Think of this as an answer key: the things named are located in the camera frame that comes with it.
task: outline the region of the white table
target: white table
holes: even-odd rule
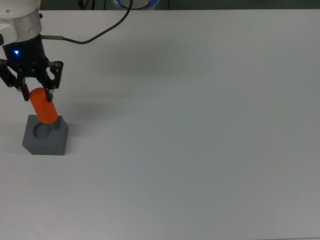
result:
[[[123,14],[45,11],[42,34]],[[22,147],[34,110],[2,83],[0,239],[320,236],[319,10],[135,11],[44,47],[66,155]]]

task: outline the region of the black cable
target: black cable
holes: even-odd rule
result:
[[[103,32],[100,32],[98,35],[94,36],[93,38],[91,38],[91,39],[89,39],[87,41],[76,41],[76,40],[73,40],[73,39],[70,39],[70,38],[63,37],[63,40],[67,41],[67,42],[74,43],[74,44],[88,44],[88,43],[91,43],[93,40],[96,40],[97,38],[101,37],[102,35],[106,34],[107,32],[109,32],[112,29],[114,29],[117,26],[119,26],[126,19],[126,17],[129,15],[129,13],[130,13],[130,11],[132,9],[132,4],[133,4],[133,0],[130,0],[129,8],[126,11],[125,15],[120,19],[120,21],[118,21],[115,25],[109,27],[108,29],[104,30]]]
[[[95,10],[96,0],[92,0],[91,10]]]
[[[86,2],[85,2],[85,4],[84,4],[84,6],[83,6],[83,8],[82,8],[82,10],[85,10],[85,9],[86,9],[86,7],[87,7],[88,3],[89,3],[89,0],[86,0]]]

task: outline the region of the orange peg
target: orange peg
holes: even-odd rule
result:
[[[29,99],[41,123],[51,124],[58,118],[55,105],[52,101],[48,101],[46,91],[43,87],[32,90]]]

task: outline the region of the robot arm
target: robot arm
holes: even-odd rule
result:
[[[36,0],[0,0],[0,45],[7,60],[0,59],[0,78],[16,87],[29,100],[26,78],[36,78],[52,101],[50,90],[59,88],[63,62],[50,62],[45,55],[40,32],[42,25]],[[15,77],[10,67],[17,73]],[[54,74],[50,79],[47,68]]]

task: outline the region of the gray block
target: gray block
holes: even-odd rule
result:
[[[29,115],[22,146],[33,155],[65,155],[68,129],[62,116],[44,124],[37,115]]]

